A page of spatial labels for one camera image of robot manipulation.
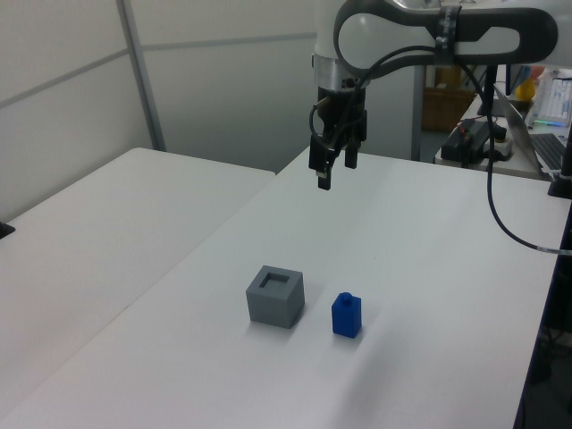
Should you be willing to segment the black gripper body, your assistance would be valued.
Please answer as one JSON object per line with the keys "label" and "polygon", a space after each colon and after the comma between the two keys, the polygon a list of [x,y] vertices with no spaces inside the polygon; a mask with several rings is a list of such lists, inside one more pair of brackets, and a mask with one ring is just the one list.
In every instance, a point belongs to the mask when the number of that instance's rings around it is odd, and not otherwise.
{"label": "black gripper body", "polygon": [[333,91],[319,88],[312,116],[318,115],[323,130],[312,126],[312,136],[327,146],[360,146],[366,140],[366,90],[350,88]]}

